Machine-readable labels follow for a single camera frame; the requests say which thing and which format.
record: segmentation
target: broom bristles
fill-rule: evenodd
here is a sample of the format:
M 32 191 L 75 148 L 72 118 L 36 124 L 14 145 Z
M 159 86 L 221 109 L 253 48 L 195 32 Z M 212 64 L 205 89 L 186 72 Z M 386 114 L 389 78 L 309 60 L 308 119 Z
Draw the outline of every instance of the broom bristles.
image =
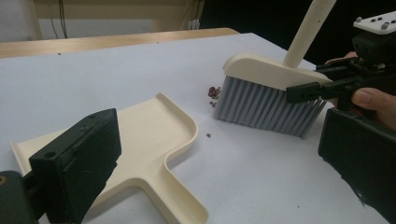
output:
M 286 92 L 236 77 L 226 77 L 214 117 L 252 128 L 304 137 L 326 101 L 286 101 Z

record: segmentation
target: table surface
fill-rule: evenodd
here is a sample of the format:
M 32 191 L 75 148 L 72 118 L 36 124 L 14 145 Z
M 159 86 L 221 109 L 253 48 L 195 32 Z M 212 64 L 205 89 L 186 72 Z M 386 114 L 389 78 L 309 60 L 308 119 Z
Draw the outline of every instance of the table surface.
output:
M 68 53 L 43 48 L 38 54 L 48 55 L 15 57 L 35 54 L 35 48 L 22 48 L 0 59 L 0 170 L 20 170 L 10 140 L 19 143 L 59 131 L 93 112 L 123 109 L 162 92 L 198 125 L 191 149 L 168 165 L 206 207 L 207 223 L 387 223 L 373 208 L 364 207 L 318 155 L 325 111 L 306 139 L 211 117 L 207 90 L 221 85 L 222 66 L 231 56 L 251 52 L 281 61 L 285 50 L 228 29 L 141 36 L 151 38 L 130 40 L 123 46 L 136 45 L 128 47 L 104 49 L 109 48 L 104 44 Z M 206 38 L 178 40 L 186 36 Z M 90 41 L 81 45 L 93 48 Z M 307 62 L 301 66 L 314 68 Z M 92 209 L 85 220 L 110 222 L 165 223 L 146 194 L 136 189 Z
M 0 58 L 105 49 L 139 44 L 236 35 L 230 28 L 174 31 L 138 35 L 111 35 L 70 39 L 36 40 L 0 43 Z

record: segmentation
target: hand broom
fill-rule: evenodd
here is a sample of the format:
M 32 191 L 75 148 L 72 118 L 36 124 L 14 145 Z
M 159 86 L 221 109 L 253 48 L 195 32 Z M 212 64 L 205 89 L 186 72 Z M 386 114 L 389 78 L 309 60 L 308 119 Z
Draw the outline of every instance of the hand broom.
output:
M 331 82 L 321 73 L 299 68 L 336 0 L 314 0 L 283 63 L 242 53 L 224 64 L 226 78 L 214 117 L 232 123 L 304 137 L 326 101 L 286 101 L 286 88 L 310 82 Z

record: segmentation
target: cream broom handle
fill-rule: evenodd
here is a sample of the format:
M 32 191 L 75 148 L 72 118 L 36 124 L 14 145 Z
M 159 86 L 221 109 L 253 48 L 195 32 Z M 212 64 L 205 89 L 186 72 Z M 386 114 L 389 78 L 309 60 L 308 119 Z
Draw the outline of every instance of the cream broom handle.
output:
M 300 64 L 335 2 L 336 0 L 312 1 L 283 60 L 284 66 L 295 68 Z

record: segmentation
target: wooden table edge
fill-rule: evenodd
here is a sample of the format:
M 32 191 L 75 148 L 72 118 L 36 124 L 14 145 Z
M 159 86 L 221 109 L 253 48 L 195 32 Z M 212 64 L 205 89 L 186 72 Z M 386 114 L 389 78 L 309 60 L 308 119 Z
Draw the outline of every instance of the wooden table edge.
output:
M 0 43 L 0 58 L 56 54 L 89 49 L 106 49 L 155 42 L 237 34 L 239 33 L 230 28 L 216 28 L 137 35 L 110 35 L 69 39 L 6 42 Z

